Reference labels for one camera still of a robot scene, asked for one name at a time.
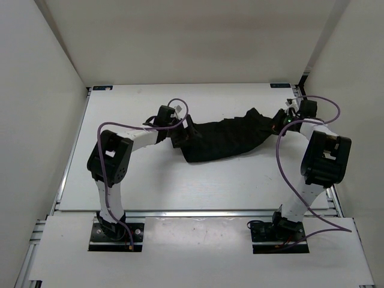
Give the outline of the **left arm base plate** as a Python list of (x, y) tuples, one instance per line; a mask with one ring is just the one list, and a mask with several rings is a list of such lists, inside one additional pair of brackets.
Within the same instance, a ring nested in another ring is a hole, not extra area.
[(133, 239), (127, 230), (122, 227), (117, 234), (104, 227), (95, 217), (89, 237), (88, 251), (92, 252), (124, 252), (140, 253), (143, 249), (143, 238), (145, 234), (145, 224), (143, 222), (126, 222), (130, 229)]

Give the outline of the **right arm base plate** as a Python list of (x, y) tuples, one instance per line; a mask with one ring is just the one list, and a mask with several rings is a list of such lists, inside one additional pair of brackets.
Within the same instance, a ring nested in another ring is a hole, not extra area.
[(275, 212), (270, 222), (250, 220), (253, 254), (307, 254), (310, 252), (302, 222), (292, 222)]

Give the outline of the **front aluminium rail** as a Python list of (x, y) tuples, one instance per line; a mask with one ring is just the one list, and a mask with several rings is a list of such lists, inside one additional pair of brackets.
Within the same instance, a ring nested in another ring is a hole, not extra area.
[(172, 210), (172, 211), (126, 211), (128, 218), (145, 217), (270, 217), (274, 210)]

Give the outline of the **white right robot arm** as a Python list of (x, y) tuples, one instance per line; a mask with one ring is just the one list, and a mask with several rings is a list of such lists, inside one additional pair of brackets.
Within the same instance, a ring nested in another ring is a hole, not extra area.
[(301, 229), (306, 212), (317, 197), (326, 189), (339, 184), (346, 174), (352, 141), (348, 137), (332, 132), (327, 122), (317, 118), (317, 98), (301, 98), (299, 106), (287, 101), (287, 109), (279, 110), (277, 122), (272, 129), (277, 134), (275, 155), (278, 169), (282, 169), (280, 144), (288, 131), (300, 133), (308, 140), (300, 166), (297, 186), (286, 181), (293, 194), (280, 205), (272, 216), (269, 232), (275, 239), (282, 240)]

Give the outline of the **black pleated skirt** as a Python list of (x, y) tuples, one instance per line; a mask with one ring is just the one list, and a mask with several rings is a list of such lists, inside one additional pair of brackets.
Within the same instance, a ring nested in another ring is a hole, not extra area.
[(283, 114), (284, 110), (279, 110), (269, 118), (252, 108), (243, 117), (203, 124), (196, 124), (187, 116), (187, 127), (178, 126), (169, 137), (188, 163), (221, 160), (250, 152), (276, 135)]

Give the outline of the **right blue label sticker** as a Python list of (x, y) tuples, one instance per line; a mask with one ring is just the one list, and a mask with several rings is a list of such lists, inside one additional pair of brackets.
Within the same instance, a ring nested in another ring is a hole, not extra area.
[(291, 88), (291, 85), (289, 83), (271, 83), (270, 87), (273, 89), (286, 89)]

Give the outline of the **blue label sticker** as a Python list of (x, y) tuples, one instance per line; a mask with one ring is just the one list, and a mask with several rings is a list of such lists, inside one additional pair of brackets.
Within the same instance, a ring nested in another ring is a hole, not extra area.
[(101, 85), (101, 86), (93, 86), (93, 91), (111, 91), (113, 89), (112, 85)]
[(273, 89), (286, 89), (291, 88), (291, 85), (289, 83), (271, 83), (270, 87)]

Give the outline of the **left aluminium frame rail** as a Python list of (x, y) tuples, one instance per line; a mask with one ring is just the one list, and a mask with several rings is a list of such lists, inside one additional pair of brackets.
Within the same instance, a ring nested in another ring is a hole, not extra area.
[(41, 280), (30, 280), (32, 266), (37, 255), (38, 246), (40, 244), (46, 220), (37, 220), (29, 239), (28, 250), (22, 263), (22, 267), (14, 284), (15, 288), (38, 288), (41, 287)]

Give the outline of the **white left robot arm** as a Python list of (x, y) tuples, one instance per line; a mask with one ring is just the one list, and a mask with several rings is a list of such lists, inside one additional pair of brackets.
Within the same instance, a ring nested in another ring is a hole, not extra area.
[(102, 231), (113, 241), (129, 240), (134, 245), (133, 233), (126, 224), (121, 200), (121, 182), (128, 172), (131, 154), (147, 146), (156, 145), (181, 131), (190, 120), (189, 108), (183, 118), (179, 106), (162, 105), (158, 114), (141, 127), (104, 122), (97, 129), (97, 142), (89, 156), (87, 169), (95, 181), (100, 211), (97, 220)]

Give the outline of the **left blue label sticker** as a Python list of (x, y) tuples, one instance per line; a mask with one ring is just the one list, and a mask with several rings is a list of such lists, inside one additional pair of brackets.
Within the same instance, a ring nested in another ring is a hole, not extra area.
[(111, 91), (113, 89), (112, 85), (101, 85), (101, 86), (93, 86), (93, 91)]

